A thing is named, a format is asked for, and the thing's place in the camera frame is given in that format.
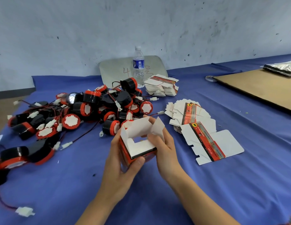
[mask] right hand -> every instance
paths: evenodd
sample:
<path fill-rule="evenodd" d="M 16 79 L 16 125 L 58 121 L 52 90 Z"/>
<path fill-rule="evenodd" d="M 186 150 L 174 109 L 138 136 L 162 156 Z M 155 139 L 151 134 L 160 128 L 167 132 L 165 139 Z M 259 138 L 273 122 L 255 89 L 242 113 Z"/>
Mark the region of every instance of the right hand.
<path fill-rule="evenodd" d="M 150 117 L 149 122 L 154 124 L 156 121 L 155 118 Z M 157 148 L 157 167 L 162 178 L 168 183 L 172 180 L 172 178 L 183 171 L 181 165 L 178 162 L 176 148 L 173 137 L 170 133 L 163 128 L 163 137 L 164 141 L 154 134 L 148 134 L 148 140 L 155 145 Z"/>

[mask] blue cloth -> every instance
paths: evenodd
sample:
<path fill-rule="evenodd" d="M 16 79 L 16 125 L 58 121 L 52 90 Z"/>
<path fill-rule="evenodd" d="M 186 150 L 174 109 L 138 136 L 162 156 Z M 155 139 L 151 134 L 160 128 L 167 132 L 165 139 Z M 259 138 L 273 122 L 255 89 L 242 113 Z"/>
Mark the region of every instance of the blue cloth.
<path fill-rule="evenodd" d="M 189 176 L 225 211 L 242 225 L 277 225 L 291 216 L 291 116 L 221 84 L 206 75 L 230 74 L 259 68 L 265 63 L 291 60 L 291 55 L 242 60 L 222 64 L 169 70 L 179 79 L 175 97 L 153 102 L 156 113 L 168 102 L 183 98 L 198 101 L 216 120 L 217 130 L 228 129 L 245 152 L 199 166 L 191 147 L 168 124 L 178 160 Z M 26 100 L 53 101 L 61 92 L 93 90 L 102 85 L 99 76 L 34 76 L 36 92 Z M 22 105 L 16 113 L 26 109 Z M 63 142 L 80 136 L 93 124 L 83 123 L 66 134 Z M 41 166 L 27 164 L 11 170 L 0 186 L 2 199 L 12 206 L 34 208 L 35 216 L 24 218 L 0 204 L 0 224 L 74 224 L 101 183 L 111 136 L 99 137 L 101 125 Z M 4 128 L 1 144 L 6 148 L 28 145 Z M 156 160 L 146 163 L 133 184 L 112 211 L 106 224 L 192 224 L 178 198 L 160 177 Z"/>

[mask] left hand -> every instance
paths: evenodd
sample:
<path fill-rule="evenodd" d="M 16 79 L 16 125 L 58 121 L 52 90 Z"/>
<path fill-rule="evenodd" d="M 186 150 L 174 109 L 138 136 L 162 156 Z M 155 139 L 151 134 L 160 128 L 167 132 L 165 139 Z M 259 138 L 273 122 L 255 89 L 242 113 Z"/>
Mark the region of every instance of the left hand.
<path fill-rule="evenodd" d="M 97 193 L 97 197 L 104 199 L 106 203 L 112 204 L 113 207 L 128 192 L 134 177 L 145 162 L 144 157 L 139 157 L 130 165 L 126 173 L 121 171 L 120 134 L 121 130 L 117 132 L 111 141 L 110 153 L 106 159 L 101 187 Z"/>

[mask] water bottle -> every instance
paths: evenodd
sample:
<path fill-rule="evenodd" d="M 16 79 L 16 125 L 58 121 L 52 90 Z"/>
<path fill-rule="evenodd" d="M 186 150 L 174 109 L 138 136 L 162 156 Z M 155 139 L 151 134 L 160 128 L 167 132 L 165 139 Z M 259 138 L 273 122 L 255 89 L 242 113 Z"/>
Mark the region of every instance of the water bottle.
<path fill-rule="evenodd" d="M 134 78 L 137 81 L 139 88 L 144 87 L 144 68 L 145 68 L 145 58 L 141 52 L 141 46 L 135 46 L 135 55 L 133 57 L 133 67 L 134 67 Z"/>

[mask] brown cardboard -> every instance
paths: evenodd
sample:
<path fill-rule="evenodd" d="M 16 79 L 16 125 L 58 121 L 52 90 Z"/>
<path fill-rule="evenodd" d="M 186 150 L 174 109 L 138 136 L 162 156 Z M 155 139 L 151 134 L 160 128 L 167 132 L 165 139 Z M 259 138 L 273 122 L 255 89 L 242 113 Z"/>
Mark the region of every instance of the brown cardboard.
<path fill-rule="evenodd" d="M 291 78 L 263 69 L 214 77 L 219 82 L 291 110 Z"/>

